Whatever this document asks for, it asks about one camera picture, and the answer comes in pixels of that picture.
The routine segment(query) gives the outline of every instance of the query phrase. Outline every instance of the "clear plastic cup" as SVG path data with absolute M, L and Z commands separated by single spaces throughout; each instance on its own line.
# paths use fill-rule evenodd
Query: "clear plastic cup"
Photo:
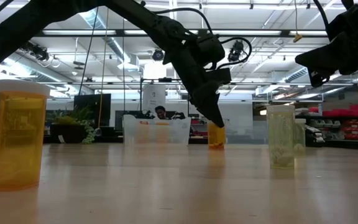
M 271 168 L 293 169 L 294 106 L 268 106 L 268 148 Z
M 39 184 L 49 93 L 37 83 L 0 80 L 0 191 Z
M 220 128 L 212 121 L 208 121 L 209 149 L 224 149 L 226 144 L 226 128 Z
M 294 151 L 296 156 L 304 156 L 306 154 L 306 119 L 295 119 L 294 126 Z

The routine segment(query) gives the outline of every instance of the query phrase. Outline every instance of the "ceiling duct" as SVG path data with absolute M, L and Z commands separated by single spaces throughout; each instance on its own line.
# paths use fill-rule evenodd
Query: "ceiling duct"
M 103 30 L 107 29 L 104 21 L 101 20 L 99 15 L 96 15 L 96 10 L 92 9 L 88 12 L 82 12 L 80 13 L 80 16 L 85 20 L 85 22 L 93 29 L 95 30 Z M 102 39 L 107 43 L 107 45 L 110 47 L 110 49 L 116 54 L 118 60 L 121 61 L 121 63 L 130 63 L 131 58 L 130 56 L 124 52 L 122 47 L 117 43 L 117 41 L 113 37 L 102 37 Z
M 303 75 L 309 75 L 308 69 L 306 67 L 302 67 L 301 69 L 296 69 L 295 72 L 290 72 L 289 76 L 286 76 L 284 81 L 286 83 L 290 83 L 297 78 L 302 77 Z

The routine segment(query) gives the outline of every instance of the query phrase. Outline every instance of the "table surface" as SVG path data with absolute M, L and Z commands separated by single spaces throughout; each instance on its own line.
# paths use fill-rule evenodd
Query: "table surface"
M 266 146 L 44 146 L 38 188 L 0 192 L 0 223 L 358 223 L 358 150 L 308 148 L 272 170 Z

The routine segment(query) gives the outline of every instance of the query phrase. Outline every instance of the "shelving unit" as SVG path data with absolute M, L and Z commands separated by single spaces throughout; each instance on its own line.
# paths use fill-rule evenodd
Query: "shelving unit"
M 307 125 L 313 126 L 312 120 L 332 121 L 333 125 L 318 124 L 324 134 L 325 146 L 358 149 L 358 116 L 307 116 L 298 115 L 296 118 L 306 119 Z

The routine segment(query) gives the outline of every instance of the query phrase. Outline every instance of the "man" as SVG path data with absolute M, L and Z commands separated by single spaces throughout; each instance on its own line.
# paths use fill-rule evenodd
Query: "man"
M 165 117 L 165 108 L 163 106 L 158 106 L 155 108 L 155 113 L 157 114 L 157 117 L 160 119 L 167 119 L 167 117 Z

